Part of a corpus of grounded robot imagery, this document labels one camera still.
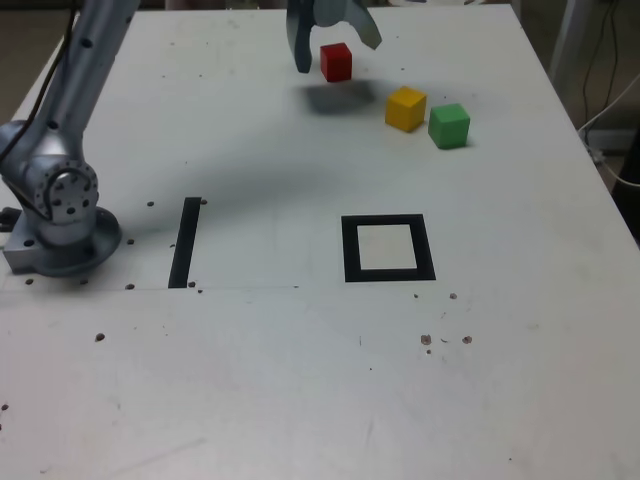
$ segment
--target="table surface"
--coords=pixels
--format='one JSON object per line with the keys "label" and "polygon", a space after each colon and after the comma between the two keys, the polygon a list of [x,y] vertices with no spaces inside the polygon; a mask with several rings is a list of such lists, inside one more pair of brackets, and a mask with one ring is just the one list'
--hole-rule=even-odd
{"label": "table surface", "polygon": [[[135,17],[85,135],[135,243],[86,285],[0,263],[2,478],[640,476],[637,248],[513,12],[372,13],[375,52],[313,33],[337,85],[282,11]],[[386,126],[402,85],[469,146]],[[341,216],[378,214],[424,216],[436,281],[345,283]]]}

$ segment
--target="black square outline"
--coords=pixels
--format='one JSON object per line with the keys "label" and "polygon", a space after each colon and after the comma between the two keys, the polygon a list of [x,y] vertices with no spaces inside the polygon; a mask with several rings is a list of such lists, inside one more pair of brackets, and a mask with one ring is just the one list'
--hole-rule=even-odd
{"label": "black square outline", "polygon": [[[362,270],[358,227],[369,225],[409,225],[417,268]],[[342,254],[345,282],[402,282],[436,279],[422,214],[343,216]]]}

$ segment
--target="yellow cube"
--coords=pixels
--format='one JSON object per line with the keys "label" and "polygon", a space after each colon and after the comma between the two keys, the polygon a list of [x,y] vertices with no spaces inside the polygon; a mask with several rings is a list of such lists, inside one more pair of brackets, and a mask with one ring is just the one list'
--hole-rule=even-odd
{"label": "yellow cube", "polygon": [[387,99],[384,121],[405,132],[415,130],[424,122],[427,111],[427,94],[409,87],[402,87]]}

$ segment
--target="black line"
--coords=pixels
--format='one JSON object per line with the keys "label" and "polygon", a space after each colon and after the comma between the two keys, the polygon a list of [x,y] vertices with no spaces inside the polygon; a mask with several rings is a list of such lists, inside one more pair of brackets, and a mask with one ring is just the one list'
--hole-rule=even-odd
{"label": "black line", "polygon": [[178,240],[173,252],[173,263],[169,274],[169,288],[187,288],[193,244],[196,241],[198,217],[200,216],[200,197],[187,197],[182,207]]}

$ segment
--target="green cube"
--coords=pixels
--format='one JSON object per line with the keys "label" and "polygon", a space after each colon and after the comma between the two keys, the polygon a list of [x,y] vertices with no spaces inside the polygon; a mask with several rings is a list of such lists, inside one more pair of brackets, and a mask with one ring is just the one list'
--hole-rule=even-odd
{"label": "green cube", "polygon": [[464,147],[471,118],[462,105],[444,105],[431,109],[429,135],[441,149]]}

